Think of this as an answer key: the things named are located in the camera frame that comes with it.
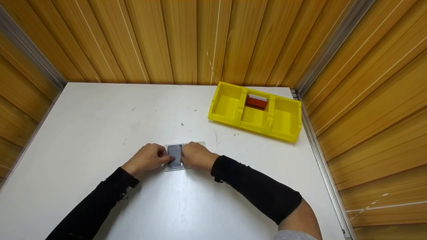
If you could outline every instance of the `red object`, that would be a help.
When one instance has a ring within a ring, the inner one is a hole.
[[[261,110],[266,109],[268,101],[260,100],[252,97],[247,97],[245,105],[249,107],[259,108]]]

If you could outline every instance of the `black arm sleeve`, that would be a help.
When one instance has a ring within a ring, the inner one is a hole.
[[[211,175],[236,189],[277,225],[302,201],[299,192],[226,156],[216,159]]]
[[[139,183],[122,168],[102,181],[49,234],[46,240],[93,239],[111,209],[126,194],[128,187]]]

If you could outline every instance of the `yellow storage bin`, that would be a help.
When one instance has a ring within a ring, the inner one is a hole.
[[[266,98],[267,107],[262,110],[246,106],[248,94]],[[301,131],[301,102],[219,82],[208,119],[296,142]]]

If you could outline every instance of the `table surface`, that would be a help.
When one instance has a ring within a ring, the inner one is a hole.
[[[68,83],[0,190],[2,239],[44,239],[100,181],[146,143],[204,141],[298,190],[324,239],[344,239],[310,143],[207,119],[215,86]],[[256,90],[292,98],[289,88]],[[227,184],[197,170],[143,177],[96,239],[272,239],[277,226]]]

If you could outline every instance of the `hand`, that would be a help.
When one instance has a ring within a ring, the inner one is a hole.
[[[181,162],[184,166],[190,168],[202,168],[210,171],[218,154],[210,152],[207,148],[199,143],[190,142],[181,148]]]
[[[141,147],[141,149],[139,149],[138,152],[122,166],[122,168],[135,177],[141,172],[153,170],[164,163],[173,161],[174,159],[174,156],[167,154],[164,146],[156,143],[149,143]]]

